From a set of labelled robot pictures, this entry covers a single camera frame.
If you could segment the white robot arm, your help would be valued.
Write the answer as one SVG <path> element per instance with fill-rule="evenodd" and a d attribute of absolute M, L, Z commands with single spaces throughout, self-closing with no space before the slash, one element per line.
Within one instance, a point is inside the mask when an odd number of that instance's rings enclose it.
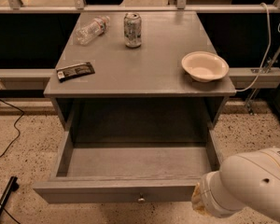
<path fill-rule="evenodd" d="M 202 176 L 191 202 L 202 215 L 225 218 L 248 206 L 280 223 L 280 148 L 228 157 Z"/>

